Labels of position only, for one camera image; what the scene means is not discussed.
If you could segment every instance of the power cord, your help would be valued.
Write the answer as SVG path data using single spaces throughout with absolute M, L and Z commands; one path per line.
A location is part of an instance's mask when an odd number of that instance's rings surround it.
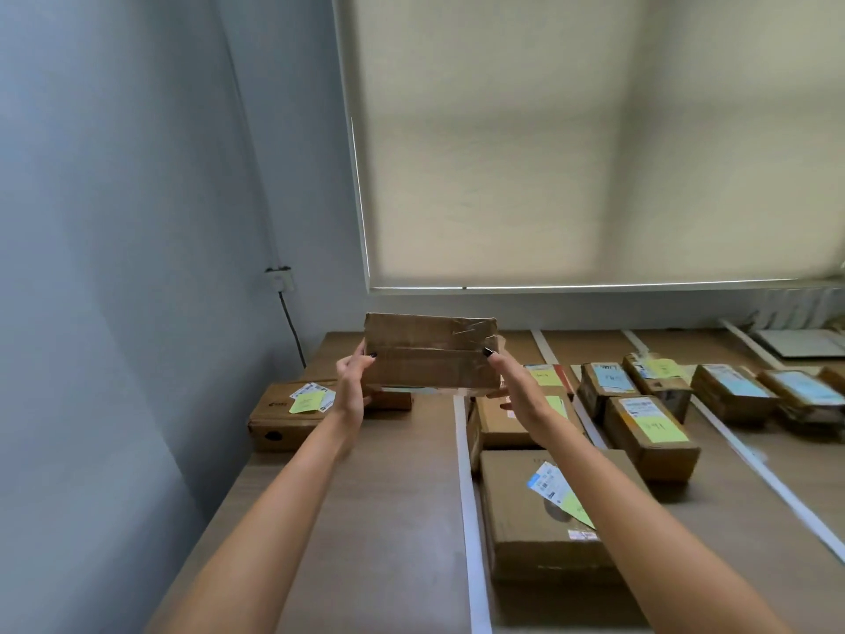
M 290 327 L 290 332 L 293 334 L 293 340 L 297 342 L 297 351 L 299 351 L 299 360 L 302 363 L 302 368 L 305 369 L 308 365 L 305 364 L 305 354 L 302 353 L 302 345 L 299 342 L 299 334 L 297 334 L 296 327 L 293 326 L 293 320 L 290 319 L 290 312 L 287 311 L 285 304 L 285 294 L 279 291 L 279 300 L 281 300 L 281 308 L 285 310 L 285 318 L 287 318 L 287 326 Z

